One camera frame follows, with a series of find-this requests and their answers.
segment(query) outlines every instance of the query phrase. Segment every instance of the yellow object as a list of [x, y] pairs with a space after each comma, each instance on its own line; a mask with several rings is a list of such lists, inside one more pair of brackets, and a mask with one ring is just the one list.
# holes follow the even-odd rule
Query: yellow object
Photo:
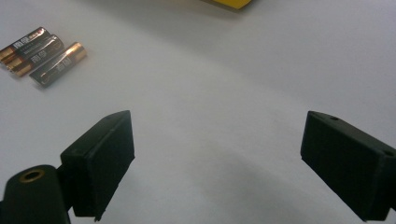
[[214, 1], [236, 9], [244, 7], [250, 2], [250, 0], [214, 0]]

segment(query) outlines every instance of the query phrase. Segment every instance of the screw hole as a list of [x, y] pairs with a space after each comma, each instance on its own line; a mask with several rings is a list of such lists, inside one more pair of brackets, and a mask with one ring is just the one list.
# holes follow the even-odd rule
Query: screw hole
[[389, 151], [384, 151], [384, 153], [385, 153], [385, 155], [390, 156], [390, 157], [394, 156], [394, 154], [392, 152], [389, 152]]
[[22, 183], [30, 183], [41, 178], [44, 175], [44, 173], [45, 172], [43, 170], [31, 170], [21, 175], [20, 181]]

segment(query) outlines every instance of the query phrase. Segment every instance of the white surface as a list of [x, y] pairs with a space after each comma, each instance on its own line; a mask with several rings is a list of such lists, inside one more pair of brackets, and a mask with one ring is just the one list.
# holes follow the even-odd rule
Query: white surface
[[362, 223], [301, 161], [306, 112], [396, 147], [392, 0], [256, 0], [239, 13], [198, 0], [2, 0], [0, 20], [0, 47], [41, 25], [89, 53], [44, 91], [0, 70], [0, 192], [130, 109], [136, 159], [102, 224]]

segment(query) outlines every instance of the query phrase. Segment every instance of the brass insert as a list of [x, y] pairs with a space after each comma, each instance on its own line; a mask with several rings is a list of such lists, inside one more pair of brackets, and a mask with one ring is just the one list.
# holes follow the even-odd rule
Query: brass insert
[[31, 183], [41, 178], [44, 175], [44, 173], [45, 172], [43, 170], [39, 170], [39, 169], [28, 171], [23, 175], [21, 175], [20, 182], [24, 184]]

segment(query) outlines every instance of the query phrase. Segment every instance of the black plastic block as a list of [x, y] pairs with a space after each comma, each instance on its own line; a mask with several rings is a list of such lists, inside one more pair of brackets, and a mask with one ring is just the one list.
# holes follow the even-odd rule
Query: black plastic block
[[71, 179], [75, 215], [100, 220], [133, 159], [129, 111], [101, 119], [68, 147], [61, 154], [62, 172]]
[[341, 119], [310, 111], [301, 155], [362, 220], [385, 220], [395, 202], [394, 148]]
[[70, 223], [57, 171], [50, 165], [24, 170], [6, 185], [1, 224]]

